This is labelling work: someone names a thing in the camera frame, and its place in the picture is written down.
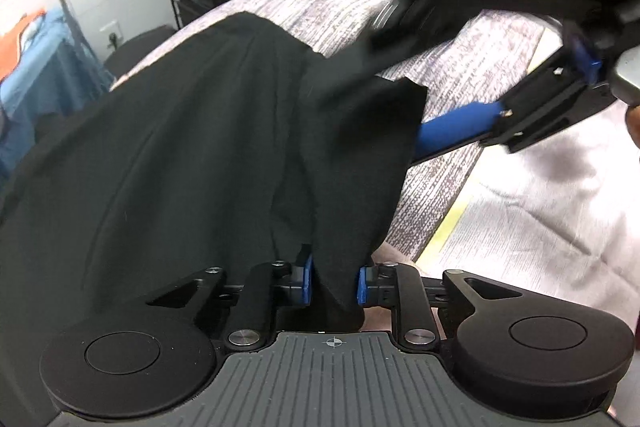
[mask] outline silver screw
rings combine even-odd
[[[436,339],[436,335],[430,330],[410,330],[404,334],[404,339],[409,344],[426,346],[426,344],[431,344]]]
[[[254,330],[238,330],[229,335],[234,346],[253,346],[260,340],[260,333]]]

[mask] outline red object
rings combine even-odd
[[[20,57],[22,56],[20,39],[22,38],[22,33],[29,24],[45,13],[44,10],[38,10],[23,17],[11,31],[0,37],[0,84],[20,64]]]

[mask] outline gray gripper base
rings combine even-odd
[[[232,355],[197,397],[118,427],[536,427],[500,415],[450,380],[433,355],[409,355],[386,333],[281,333]],[[113,427],[60,414],[49,427]],[[617,427],[605,413],[554,427]]]

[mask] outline crosshair symbol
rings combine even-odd
[[[340,347],[342,344],[344,344],[344,342],[334,337],[326,341],[325,344],[329,347]]]

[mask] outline black cloth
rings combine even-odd
[[[371,76],[381,60],[364,44],[327,60],[237,14],[51,126],[0,200],[0,421],[55,415],[38,375],[55,333],[207,266],[242,282],[310,248],[313,313],[359,327],[358,268],[426,99]]]

